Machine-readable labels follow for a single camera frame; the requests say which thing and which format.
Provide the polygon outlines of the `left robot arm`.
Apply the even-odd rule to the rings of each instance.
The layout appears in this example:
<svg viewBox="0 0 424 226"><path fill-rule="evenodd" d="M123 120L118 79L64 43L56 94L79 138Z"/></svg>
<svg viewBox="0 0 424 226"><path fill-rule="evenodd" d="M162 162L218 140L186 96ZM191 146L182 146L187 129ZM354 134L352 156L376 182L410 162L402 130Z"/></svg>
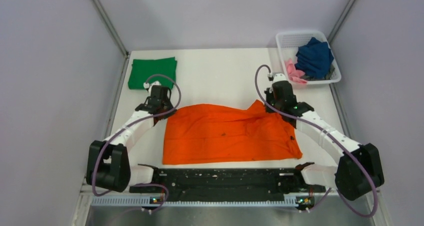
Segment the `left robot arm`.
<svg viewBox="0 0 424 226"><path fill-rule="evenodd" d="M149 193L160 188L159 177L153 169L130 159L139 139L158 121L176 113L171 102L171 89L159 82L147 84L146 100L137 106L131 117L112 135L95 140L89 146L86 182L109 191L123 192L138 184Z"/></svg>

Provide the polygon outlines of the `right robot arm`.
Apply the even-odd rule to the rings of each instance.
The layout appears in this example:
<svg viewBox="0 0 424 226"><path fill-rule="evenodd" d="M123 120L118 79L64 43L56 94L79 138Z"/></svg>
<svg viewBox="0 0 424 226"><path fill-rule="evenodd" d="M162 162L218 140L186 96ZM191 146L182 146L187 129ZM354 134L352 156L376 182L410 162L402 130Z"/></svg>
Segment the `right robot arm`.
<svg viewBox="0 0 424 226"><path fill-rule="evenodd" d="M298 102L292 85L286 80L274 81L265 95L269 112L280 113L285 122L312 139L336 164L301 165L300 174L293 178L297 191L307 192L313 185L320 185L336 189L349 201L367 193L377 195L377 188L385 179L376 146L361 144L336 130L309 104Z"/></svg>

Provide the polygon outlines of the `orange t-shirt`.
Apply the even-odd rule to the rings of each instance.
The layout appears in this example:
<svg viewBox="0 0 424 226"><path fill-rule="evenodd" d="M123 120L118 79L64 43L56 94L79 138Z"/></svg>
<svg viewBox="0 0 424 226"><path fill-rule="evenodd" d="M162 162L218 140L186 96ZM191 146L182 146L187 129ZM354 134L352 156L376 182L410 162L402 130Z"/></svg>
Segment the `orange t-shirt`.
<svg viewBox="0 0 424 226"><path fill-rule="evenodd" d="M294 127L256 100L248 109L183 107L168 118L164 165L300 159Z"/></svg>

